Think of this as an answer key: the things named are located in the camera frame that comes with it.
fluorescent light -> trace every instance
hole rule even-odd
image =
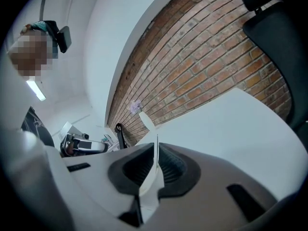
[[[40,99],[41,101],[44,101],[46,99],[44,94],[40,91],[39,87],[35,83],[35,81],[27,80],[27,84],[34,91],[38,99]]]

white desk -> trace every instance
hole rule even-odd
[[[288,125],[239,89],[157,127],[159,142],[214,155],[235,164],[280,200],[308,172],[308,154]],[[154,142],[149,132],[138,144]]]

